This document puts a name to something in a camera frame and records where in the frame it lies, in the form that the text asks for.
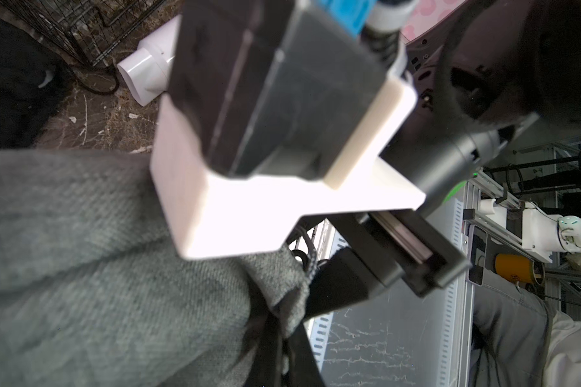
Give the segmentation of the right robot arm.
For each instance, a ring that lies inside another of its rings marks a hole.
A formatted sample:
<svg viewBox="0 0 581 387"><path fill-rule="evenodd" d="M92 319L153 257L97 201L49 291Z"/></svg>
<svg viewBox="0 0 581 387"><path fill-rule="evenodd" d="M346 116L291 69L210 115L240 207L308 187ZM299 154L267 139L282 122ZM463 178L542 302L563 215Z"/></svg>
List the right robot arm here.
<svg viewBox="0 0 581 387"><path fill-rule="evenodd" d="M307 318L398 280L423 297L468 271L470 260L425 216L536 121L581 128L581 1L469 1L414 80L417 108L378 162L424 203L331 216L348 245L312 281Z"/></svg>

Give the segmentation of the grey hair dryer pouch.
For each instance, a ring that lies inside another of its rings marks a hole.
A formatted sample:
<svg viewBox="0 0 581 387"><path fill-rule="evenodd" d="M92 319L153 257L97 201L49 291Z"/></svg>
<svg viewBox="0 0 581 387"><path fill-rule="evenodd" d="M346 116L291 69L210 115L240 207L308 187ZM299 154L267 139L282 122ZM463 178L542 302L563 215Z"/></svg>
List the grey hair dryer pouch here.
<svg viewBox="0 0 581 387"><path fill-rule="evenodd" d="M241 386L309 279L287 248L186 261L146 154L0 151L0 386Z"/></svg>

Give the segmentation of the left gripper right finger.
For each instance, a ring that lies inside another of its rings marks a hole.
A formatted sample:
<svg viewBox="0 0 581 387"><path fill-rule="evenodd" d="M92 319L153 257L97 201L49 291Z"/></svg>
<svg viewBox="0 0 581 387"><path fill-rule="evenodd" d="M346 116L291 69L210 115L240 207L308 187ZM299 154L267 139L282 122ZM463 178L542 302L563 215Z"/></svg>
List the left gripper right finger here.
<svg viewBox="0 0 581 387"><path fill-rule="evenodd" d="M305 326L301 323L287 339L289 387L325 387L317 367Z"/></svg>

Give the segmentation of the white hair dryer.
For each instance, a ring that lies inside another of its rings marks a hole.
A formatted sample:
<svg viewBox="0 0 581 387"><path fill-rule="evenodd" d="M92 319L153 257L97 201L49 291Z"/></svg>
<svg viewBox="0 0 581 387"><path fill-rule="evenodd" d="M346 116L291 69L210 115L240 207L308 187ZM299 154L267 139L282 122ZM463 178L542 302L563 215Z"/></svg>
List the white hair dryer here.
<svg viewBox="0 0 581 387"><path fill-rule="evenodd" d="M141 106L167 90L181 22L182 15L177 15L151 32L116 66L132 97Z"/></svg>

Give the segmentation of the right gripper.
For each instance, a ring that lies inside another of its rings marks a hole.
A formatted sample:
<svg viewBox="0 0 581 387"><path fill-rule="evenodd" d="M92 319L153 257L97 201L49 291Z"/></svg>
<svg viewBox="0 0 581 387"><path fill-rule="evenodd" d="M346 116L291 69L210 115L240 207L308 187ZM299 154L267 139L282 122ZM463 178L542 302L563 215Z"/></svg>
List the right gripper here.
<svg viewBox="0 0 581 387"><path fill-rule="evenodd" d="M310 285L308 319L362 303L403 281L418 297L445 289L471 263L416 211L334 214L347 242Z"/></svg>

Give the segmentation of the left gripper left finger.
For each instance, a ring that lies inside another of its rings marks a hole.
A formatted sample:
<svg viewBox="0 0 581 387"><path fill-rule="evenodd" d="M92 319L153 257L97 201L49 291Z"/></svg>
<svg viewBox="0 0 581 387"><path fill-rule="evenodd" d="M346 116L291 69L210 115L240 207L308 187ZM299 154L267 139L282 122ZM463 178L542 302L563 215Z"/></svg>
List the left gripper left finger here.
<svg viewBox="0 0 581 387"><path fill-rule="evenodd" d="M282 350L279 319L269 313L244 387L281 387Z"/></svg>

